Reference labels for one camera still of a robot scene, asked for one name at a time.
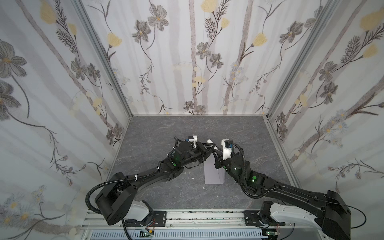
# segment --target brown tree trunk print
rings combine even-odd
[[[189,0],[189,22],[191,26],[191,60],[192,60],[192,83],[196,77],[196,27],[195,27],[195,0]],[[193,103],[197,106],[196,87],[192,87]]]
[[[323,65],[328,61],[328,58],[331,56],[332,52],[334,51],[334,49],[336,48],[336,46],[339,44],[340,40],[342,39],[342,37],[344,36],[345,32],[347,32],[347,29],[349,28],[349,26],[351,25],[352,21],[355,19],[356,15],[360,12],[360,10],[362,9],[363,5],[367,2],[367,0],[362,0],[361,3],[358,5],[358,7],[354,10],[354,12],[352,13],[352,15],[349,17],[347,23],[345,24],[344,28],[342,29],[342,31],[339,33],[338,37],[336,38],[335,42],[333,43],[332,47],[329,49],[329,51],[327,52],[327,54],[325,55],[324,59],[321,61],[321,63],[319,64],[319,66],[316,68],[315,72],[313,73],[311,79],[309,80],[309,83],[308,84],[312,84],[313,80],[316,78],[317,74],[319,73],[320,69],[322,69]],[[308,87],[308,84],[305,85],[304,89],[301,91],[301,93],[299,94],[299,96],[297,97],[298,100],[300,100],[300,95],[301,94],[305,94],[305,92],[307,91],[307,87]],[[292,112],[294,112],[294,109],[296,107],[296,104],[294,103],[292,105],[292,107],[289,109],[286,117],[285,117],[285,120],[283,121],[283,125],[285,125],[285,123],[288,121],[288,118],[289,116],[291,115]]]
[[[236,61],[237,65],[240,65],[240,62],[243,56],[244,46],[248,39],[249,23],[251,21],[251,14],[252,14],[252,5],[253,5],[253,0],[248,0],[247,9],[245,10],[245,16],[244,16],[243,37],[240,42],[239,55]],[[226,107],[226,109],[223,110],[224,115],[226,115],[228,112],[229,95],[231,94],[232,85],[233,85],[233,80],[230,80],[229,86],[227,86],[227,90],[225,91],[224,106]]]
[[[361,106],[364,104],[367,104],[370,100],[372,100],[372,98],[374,96],[379,94],[383,89],[384,89],[384,76],[380,79],[380,81],[375,86],[373,86],[367,93],[365,93],[355,105],[353,105],[351,108],[349,108],[346,111],[346,113],[345,113],[346,119],[352,117],[353,115],[355,115],[357,113],[362,113],[362,111],[360,111]],[[327,128],[332,128],[336,124],[338,124],[338,123],[336,122],[334,124],[324,125],[322,128],[318,129],[317,133],[315,133],[306,142],[304,142],[302,147],[299,149],[300,154],[304,153],[305,150],[312,143],[316,142],[319,139],[319,137],[324,135],[326,133]],[[294,162],[295,160],[297,160],[299,156],[300,155],[298,155],[298,156],[293,155],[293,157],[291,158],[291,162]]]
[[[72,78],[72,80],[75,83],[75,85],[85,95],[86,94],[86,90],[81,85],[81,83],[76,79],[76,77],[73,75],[73,73],[71,72],[70,68],[65,63],[63,57],[60,55],[60,53],[57,51],[57,49],[52,45],[52,43],[50,42],[48,37],[42,31],[42,29],[37,25],[36,21],[33,19],[32,15],[29,13],[27,8],[23,4],[22,0],[15,0],[15,1],[17,2],[19,7],[21,8],[21,10],[23,11],[23,13],[24,13],[25,17],[27,18],[28,22],[32,25],[32,27],[35,29],[35,31],[40,35],[40,37],[43,39],[43,41],[48,46],[48,48],[52,51],[52,53],[57,57],[57,59],[59,60],[59,62],[63,66],[63,68],[67,71],[68,75]],[[88,99],[89,103],[91,104],[91,106],[93,107],[93,100],[90,97],[87,97],[87,99]],[[107,120],[105,119],[104,116],[102,116],[102,115],[99,115],[99,116],[100,116],[101,120],[103,121],[103,123],[105,123],[109,129],[113,129],[113,126],[110,123],[107,122]]]

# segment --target yellow flower center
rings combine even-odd
[[[28,213],[24,213],[21,217],[20,217],[20,219],[21,220],[25,220],[25,219],[27,219],[29,217],[29,214]]]
[[[12,61],[11,61],[11,59],[9,59],[9,58],[3,58],[3,62],[4,62],[4,63],[11,63]]]

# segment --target wall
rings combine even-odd
[[[70,1],[2,1],[0,22],[1,238],[80,239],[128,118]]]
[[[83,0],[134,114],[266,114],[326,1]]]
[[[382,239],[384,4],[342,1],[270,117],[304,189],[365,212],[352,239]],[[352,227],[364,220],[351,209]]]

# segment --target gray tabletop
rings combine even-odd
[[[229,138],[244,149],[252,170],[289,184],[262,117],[133,117],[111,174],[128,175],[156,167],[172,149],[174,136],[185,139],[190,135],[217,145]],[[203,165],[154,184],[135,199],[146,200],[153,209],[246,209],[260,208],[265,200],[276,201],[247,197],[228,174],[224,184],[205,184]]]

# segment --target wallpapered panel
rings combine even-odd
[[[352,239],[382,239],[382,66],[383,2],[342,1],[270,118],[303,188],[336,191],[365,212]]]
[[[0,4],[0,232],[79,239],[128,123],[69,1]]]
[[[136,114],[266,114],[326,1],[83,0]]]

